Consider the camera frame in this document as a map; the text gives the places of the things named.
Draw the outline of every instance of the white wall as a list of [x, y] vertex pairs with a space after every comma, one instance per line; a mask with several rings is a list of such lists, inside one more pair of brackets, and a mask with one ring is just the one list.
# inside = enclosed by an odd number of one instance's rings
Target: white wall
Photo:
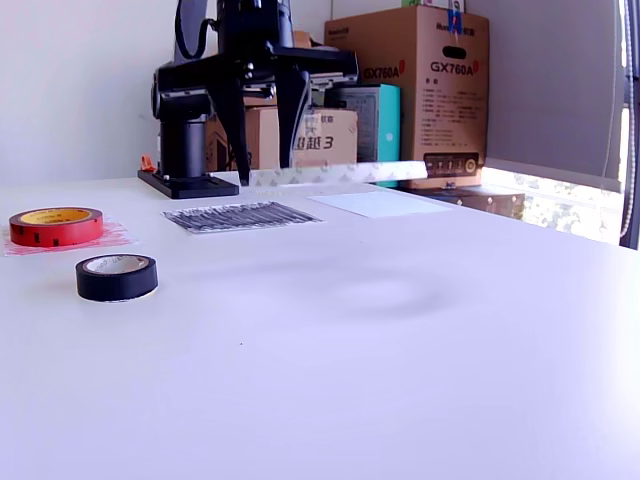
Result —
[[[0, 185], [134, 176], [156, 151], [149, 92], [172, 57], [177, 1], [3, 3]], [[291, 3], [295, 27], [322, 39], [330, 1]]]
[[333, 18], [389, 10], [401, 5], [402, 0], [333, 0]]

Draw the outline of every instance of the teal box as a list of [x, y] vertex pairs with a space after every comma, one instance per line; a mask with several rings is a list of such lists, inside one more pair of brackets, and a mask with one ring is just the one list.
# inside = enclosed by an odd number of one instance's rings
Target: teal box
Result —
[[[328, 108], [358, 113], [358, 162], [400, 160], [400, 87], [395, 85], [349, 85], [325, 93]], [[381, 182], [396, 187], [398, 182]]]

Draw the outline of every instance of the cable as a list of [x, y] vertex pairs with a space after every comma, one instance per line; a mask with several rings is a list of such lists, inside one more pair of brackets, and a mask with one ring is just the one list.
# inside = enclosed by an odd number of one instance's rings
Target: cable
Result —
[[611, 98], [611, 118], [609, 119], [609, 141], [607, 142], [607, 157], [604, 161], [604, 167], [602, 168], [602, 177], [607, 176], [607, 169], [609, 168], [609, 157], [611, 156], [611, 139], [613, 138], [613, 124], [616, 118], [616, 86], [618, 83], [618, 48], [620, 42], [618, 41], [618, 9], [615, 8], [617, 0], [612, 0], [614, 4], [613, 11], [613, 95]]
[[207, 48], [207, 29], [211, 27], [213, 31], [217, 31], [218, 22], [211, 18], [205, 18], [200, 24], [200, 33], [198, 35], [198, 48], [196, 53], [189, 52], [186, 42], [184, 41], [184, 32], [182, 31], [182, 0], [178, 1], [178, 9], [176, 10], [176, 43], [178, 49], [184, 58], [187, 60], [198, 60], [204, 55], [204, 50]]
[[632, 42], [631, 42], [631, 13], [629, 10], [629, 0], [625, 0], [624, 8], [626, 10], [624, 19], [625, 19], [625, 43], [627, 46], [627, 69], [629, 70], [629, 78], [631, 81], [629, 82], [629, 162], [631, 162], [631, 181], [629, 183], [629, 204], [627, 205], [627, 215], [624, 219], [624, 223], [622, 226], [622, 231], [620, 232], [620, 238], [624, 237], [629, 232], [629, 227], [631, 226], [631, 219], [633, 217], [633, 204], [635, 201], [636, 194], [636, 112], [635, 112], [635, 92], [633, 90], [634, 87], [634, 65], [633, 65], [633, 50], [632, 50]]

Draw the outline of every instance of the roll of tape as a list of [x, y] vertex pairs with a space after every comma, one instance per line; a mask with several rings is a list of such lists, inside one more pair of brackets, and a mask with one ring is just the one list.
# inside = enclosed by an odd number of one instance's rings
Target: roll of tape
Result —
[[96, 302], [122, 302], [158, 288], [156, 261], [141, 255], [104, 255], [76, 265], [78, 294]]
[[91, 208], [49, 208], [9, 219], [11, 241], [25, 247], [64, 247], [100, 238], [102, 212]]

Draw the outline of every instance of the table surface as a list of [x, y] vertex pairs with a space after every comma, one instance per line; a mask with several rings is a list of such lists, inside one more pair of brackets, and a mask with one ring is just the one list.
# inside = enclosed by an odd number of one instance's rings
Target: table surface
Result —
[[[3, 223], [86, 206], [140, 240], [0, 257], [0, 478], [640, 478], [638, 254], [306, 198], [375, 188], [0, 190]], [[326, 223], [195, 236], [160, 215], [264, 200]], [[78, 297], [75, 264], [116, 252], [156, 258], [158, 291]]]

